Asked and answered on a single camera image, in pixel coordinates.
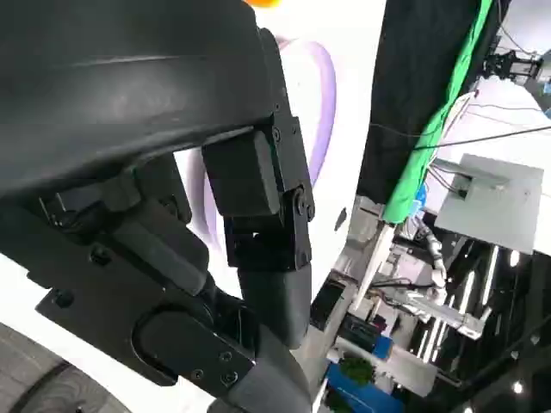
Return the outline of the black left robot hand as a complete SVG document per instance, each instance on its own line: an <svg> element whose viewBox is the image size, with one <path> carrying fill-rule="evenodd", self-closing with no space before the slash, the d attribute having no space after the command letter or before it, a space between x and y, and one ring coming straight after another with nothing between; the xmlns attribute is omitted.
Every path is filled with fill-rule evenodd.
<svg viewBox="0 0 551 413"><path fill-rule="evenodd" d="M308 412L315 206L243 1L1 4L1 251L37 311L221 412Z"/></svg>

